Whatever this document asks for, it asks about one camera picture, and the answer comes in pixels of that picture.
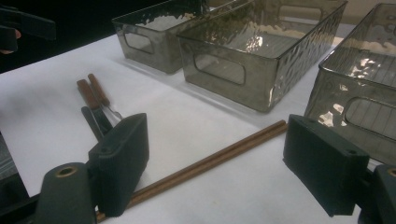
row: wooden chopstick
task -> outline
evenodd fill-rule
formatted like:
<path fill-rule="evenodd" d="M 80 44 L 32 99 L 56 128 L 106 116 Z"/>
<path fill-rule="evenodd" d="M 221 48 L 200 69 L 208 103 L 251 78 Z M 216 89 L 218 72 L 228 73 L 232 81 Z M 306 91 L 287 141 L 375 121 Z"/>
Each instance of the wooden chopstick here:
<path fill-rule="evenodd" d="M 174 186 L 177 186 L 201 173 L 212 169 L 256 146 L 270 140 L 284 133 L 288 129 L 288 125 L 285 120 L 278 121 L 277 123 L 254 133 L 224 149 L 216 152 L 172 175 L 169 175 L 145 188 L 142 188 L 135 192 L 128 203 L 127 208 L 135 206 L 143 201 L 150 199 Z M 103 221 L 106 219 L 102 213 L 97 213 L 97 221 Z"/>

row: beige wall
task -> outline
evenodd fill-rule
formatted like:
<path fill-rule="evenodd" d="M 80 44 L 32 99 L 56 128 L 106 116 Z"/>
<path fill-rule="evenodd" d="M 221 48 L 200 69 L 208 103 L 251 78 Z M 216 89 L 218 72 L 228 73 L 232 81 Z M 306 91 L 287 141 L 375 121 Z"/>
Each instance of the beige wall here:
<path fill-rule="evenodd" d="M 396 0 L 348 0 L 342 23 L 357 24 L 376 4 Z"/>

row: translucent gray bin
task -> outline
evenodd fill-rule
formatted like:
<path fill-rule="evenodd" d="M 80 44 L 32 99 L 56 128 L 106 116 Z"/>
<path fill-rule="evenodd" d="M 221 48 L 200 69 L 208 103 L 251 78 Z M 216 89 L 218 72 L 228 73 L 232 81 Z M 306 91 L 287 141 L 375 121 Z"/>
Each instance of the translucent gray bin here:
<path fill-rule="evenodd" d="M 126 58 L 173 74 L 182 67 L 176 34 L 209 19 L 209 12 L 215 16 L 237 6 L 236 2 L 171 0 L 120 16 L 112 22 Z"/>
<path fill-rule="evenodd" d="M 396 5 L 381 4 L 319 65 L 305 116 L 396 165 Z"/>
<path fill-rule="evenodd" d="M 187 82 L 268 112 L 333 41 L 346 1 L 248 1 L 179 33 Z"/>

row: white tabletop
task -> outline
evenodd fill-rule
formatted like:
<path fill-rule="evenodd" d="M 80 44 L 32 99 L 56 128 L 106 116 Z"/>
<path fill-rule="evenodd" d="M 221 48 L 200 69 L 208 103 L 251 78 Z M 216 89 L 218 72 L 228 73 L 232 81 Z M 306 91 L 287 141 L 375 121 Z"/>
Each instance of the white tabletop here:
<path fill-rule="evenodd" d="M 187 83 L 182 70 L 166 75 L 124 59 L 115 35 L 4 73 L 0 130 L 31 196 L 47 171 L 86 162 L 96 144 L 76 84 L 89 73 L 124 117 L 148 115 L 141 189 L 289 114 L 302 115 L 318 64 L 268 114 Z M 284 140 L 282 134 L 105 223 L 357 223 L 358 207 L 351 217 L 327 216 L 282 161 Z"/>

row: white table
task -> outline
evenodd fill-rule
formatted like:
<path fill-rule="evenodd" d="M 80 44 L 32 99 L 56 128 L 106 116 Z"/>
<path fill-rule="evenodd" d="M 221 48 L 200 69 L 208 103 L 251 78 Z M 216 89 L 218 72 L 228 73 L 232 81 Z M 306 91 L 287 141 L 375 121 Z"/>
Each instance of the white table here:
<path fill-rule="evenodd" d="M 182 70 L 169 76 L 124 59 L 115 35 L 4 73 L 0 130 L 31 196 L 47 171 L 87 161 L 96 144 L 76 84 L 89 73 L 124 117 L 148 115 L 150 159 L 141 189 L 289 114 L 302 115 L 318 64 L 269 114 L 188 84 Z M 282 161 L 284 140 L 285 134 L 106 223 L 357 223 L 358 207 L 351 217 L 327 216 Z"/>

